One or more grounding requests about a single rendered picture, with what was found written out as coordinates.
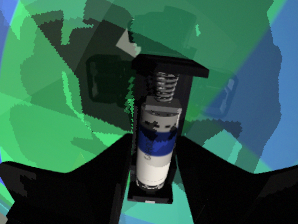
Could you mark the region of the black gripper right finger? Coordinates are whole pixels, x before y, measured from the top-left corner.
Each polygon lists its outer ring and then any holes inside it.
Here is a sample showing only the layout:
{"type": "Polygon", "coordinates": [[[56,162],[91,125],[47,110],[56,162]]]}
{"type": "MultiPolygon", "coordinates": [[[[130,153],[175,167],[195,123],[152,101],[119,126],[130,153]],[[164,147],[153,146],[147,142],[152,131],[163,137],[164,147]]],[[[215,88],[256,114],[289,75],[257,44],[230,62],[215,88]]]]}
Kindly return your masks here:
{"type": "Polygon", "coordinates": [[[185,136],[177,137],[176,156],[193,224],[242,224],[263,197],[298,185],[298,164],[257,175],[185,136]]]}

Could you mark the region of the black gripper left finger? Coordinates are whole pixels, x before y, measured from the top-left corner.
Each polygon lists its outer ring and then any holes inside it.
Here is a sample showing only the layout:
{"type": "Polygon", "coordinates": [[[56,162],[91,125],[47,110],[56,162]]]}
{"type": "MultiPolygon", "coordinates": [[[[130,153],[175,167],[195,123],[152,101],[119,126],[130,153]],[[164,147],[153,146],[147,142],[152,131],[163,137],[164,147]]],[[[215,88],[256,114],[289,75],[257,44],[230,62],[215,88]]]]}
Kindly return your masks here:
{"type": "Polygon", "coordinates": [[[13,200],[77,217],[84,224],[118,224],[132,164],[133,133],[72,172],[3,161],[0,177],[13,200]]]}

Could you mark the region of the black and blue battery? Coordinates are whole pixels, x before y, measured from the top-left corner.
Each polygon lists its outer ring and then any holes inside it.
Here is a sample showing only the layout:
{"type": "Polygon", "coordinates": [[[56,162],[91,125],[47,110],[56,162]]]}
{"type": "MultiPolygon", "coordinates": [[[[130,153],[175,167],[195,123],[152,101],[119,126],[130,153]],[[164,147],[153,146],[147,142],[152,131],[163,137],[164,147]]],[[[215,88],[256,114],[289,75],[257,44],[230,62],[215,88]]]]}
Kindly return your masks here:
{"type": "Polygon", "coordinates": [[[157,192],[164,185],[174,144],[176,144],[180,113],[145,111],[140,108],[136,183],[146,192],[157,192]]]}

